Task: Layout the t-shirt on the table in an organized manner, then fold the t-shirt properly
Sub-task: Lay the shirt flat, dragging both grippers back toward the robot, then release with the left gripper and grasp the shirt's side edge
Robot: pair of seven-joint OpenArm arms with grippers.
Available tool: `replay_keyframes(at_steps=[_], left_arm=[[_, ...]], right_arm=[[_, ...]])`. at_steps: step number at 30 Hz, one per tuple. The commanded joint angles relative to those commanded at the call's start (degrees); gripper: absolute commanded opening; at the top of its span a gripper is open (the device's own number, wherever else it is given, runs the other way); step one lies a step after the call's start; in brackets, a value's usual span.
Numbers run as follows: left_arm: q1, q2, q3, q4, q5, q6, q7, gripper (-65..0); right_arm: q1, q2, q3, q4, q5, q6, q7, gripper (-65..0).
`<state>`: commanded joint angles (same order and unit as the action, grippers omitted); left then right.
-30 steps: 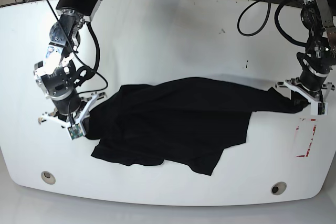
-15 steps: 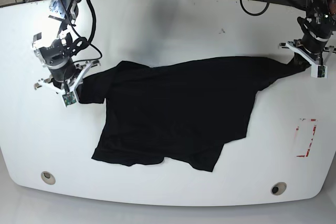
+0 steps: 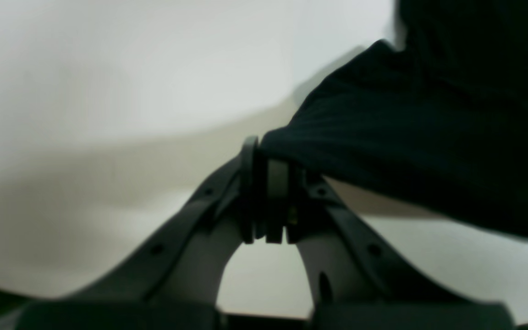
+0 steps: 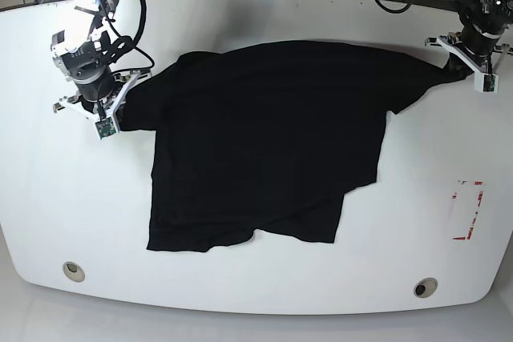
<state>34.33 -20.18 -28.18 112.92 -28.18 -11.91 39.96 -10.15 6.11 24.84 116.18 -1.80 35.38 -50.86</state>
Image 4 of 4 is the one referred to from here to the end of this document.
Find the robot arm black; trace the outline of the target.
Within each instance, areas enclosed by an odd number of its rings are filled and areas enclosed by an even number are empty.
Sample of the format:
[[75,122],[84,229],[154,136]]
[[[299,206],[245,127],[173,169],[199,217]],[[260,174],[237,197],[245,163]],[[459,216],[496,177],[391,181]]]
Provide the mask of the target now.
[[128,91],[151,76],[152,64],[112,70],[125,54],[139,50],[147,17],[146,0],[139,0],[139,25],[135,35],[121,35],[113,26],[119,0],[74,0],[67,26],[52,37],[50,50],[54,64],[75,95],[63,96],[54,112],[73,110],[91,121],[99,139],[119,133],[119,109]]
[[497,93],[498,68],[512,54],[511,45],[499,42],[512,26],[512,0],[459,0],[457,13],[461,31],[427,38],[425,44],[447,51],[451,70],[472,70],[477,91]]

